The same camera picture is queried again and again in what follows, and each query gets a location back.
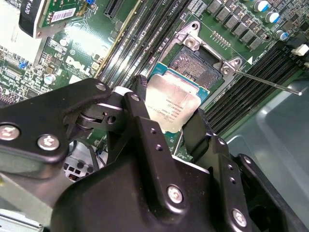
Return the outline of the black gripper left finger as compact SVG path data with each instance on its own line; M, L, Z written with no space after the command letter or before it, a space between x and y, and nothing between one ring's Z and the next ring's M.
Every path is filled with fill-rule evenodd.
M189 208L187 196L161 128L147 112L146 89L143 77L124 94L97 79L85 79L2 108L0 169L52 177L68 156L70 141L104 129L109 136L106 167L135 158L153 215L183 218Z

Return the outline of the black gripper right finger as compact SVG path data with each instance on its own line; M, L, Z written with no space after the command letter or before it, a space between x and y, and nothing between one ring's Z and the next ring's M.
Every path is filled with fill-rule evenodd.
M209 171L209 212L218 232L301 232L303 222L247 155L233 156L197 109L183 126L192 163Z

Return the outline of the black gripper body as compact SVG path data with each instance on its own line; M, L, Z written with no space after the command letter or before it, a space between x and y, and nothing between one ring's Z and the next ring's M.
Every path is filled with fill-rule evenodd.
M137 160L122 158L69 186L57 200L50 222L53 232L222 232L221 217L213 210L210 175L179 159L190 208L185 217L168 225L148 207Z

